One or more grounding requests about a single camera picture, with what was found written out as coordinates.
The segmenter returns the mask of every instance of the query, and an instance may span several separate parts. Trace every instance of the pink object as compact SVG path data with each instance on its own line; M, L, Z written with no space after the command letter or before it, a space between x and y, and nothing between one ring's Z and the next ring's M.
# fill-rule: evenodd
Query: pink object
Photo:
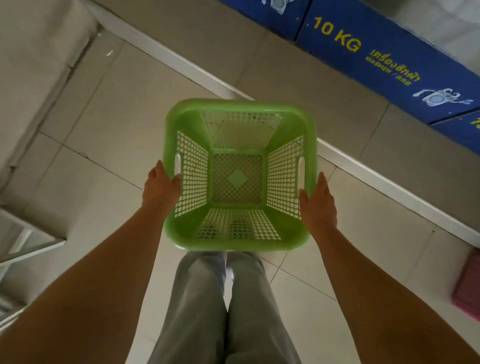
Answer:
M460 310L480 321L480 250L468 257L452 295Z

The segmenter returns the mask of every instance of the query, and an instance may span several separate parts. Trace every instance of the leg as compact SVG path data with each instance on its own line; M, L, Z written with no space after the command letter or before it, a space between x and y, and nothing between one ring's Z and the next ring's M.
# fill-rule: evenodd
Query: leg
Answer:
M221 363L227 309L222 253L187 253L180 261L162 331L148 364Z
M228 309L227 364L300 364L283 326L261 259L230 252L232 300Z

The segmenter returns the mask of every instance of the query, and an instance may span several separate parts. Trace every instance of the washing machine illustration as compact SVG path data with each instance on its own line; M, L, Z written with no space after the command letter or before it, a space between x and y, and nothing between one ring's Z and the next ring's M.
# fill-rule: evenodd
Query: washing machine illustration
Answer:
M435 90L421 90L421 91L413 94L413 97L418 97L425 92L427 92L427 93L432 92L431 94L425 96L422 99L422 101L425 102L430 107L446 104L447 102L453 102L453 103L458 103L458 104L467 104L467 105L469 105L470 103L473 102L473 100L456 101L460 97L460 94L458 92L453 92L453 90L451 88L445 88L443 90L438 90L438 91L435 91Z

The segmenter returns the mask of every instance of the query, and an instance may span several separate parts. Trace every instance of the tiled floor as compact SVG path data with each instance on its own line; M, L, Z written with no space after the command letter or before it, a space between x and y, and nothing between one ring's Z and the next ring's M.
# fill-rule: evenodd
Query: tiled floor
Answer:
M114 54L107 56L113 49ZM5 196L16 211L68 237L64 247L11 267L3 288L29 302L138 208L146 173L162 155L168 110L183 98L215 97L108 33L96 40L88 57L89 63L71 79L70 90L46 120ZM329 162L318 158L318 163L329 178L344 234L480 352L480 324L449 299L470 246ZM145 363L153 348L183 254L162 237L130 364ZM303 362L358 363L313 241L288 254L268 253L263 258Z

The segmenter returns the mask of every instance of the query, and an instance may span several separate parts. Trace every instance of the green plastic basket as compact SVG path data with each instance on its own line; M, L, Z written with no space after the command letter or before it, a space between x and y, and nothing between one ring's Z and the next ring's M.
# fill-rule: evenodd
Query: green plastic basket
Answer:
M317 139L314 122L298 108L181 101L167 115L163 163L170 177L176 169L182 176L181 197L165 223L177 246L274 251L307 241L298 186L303 180L309 195L315 188Z

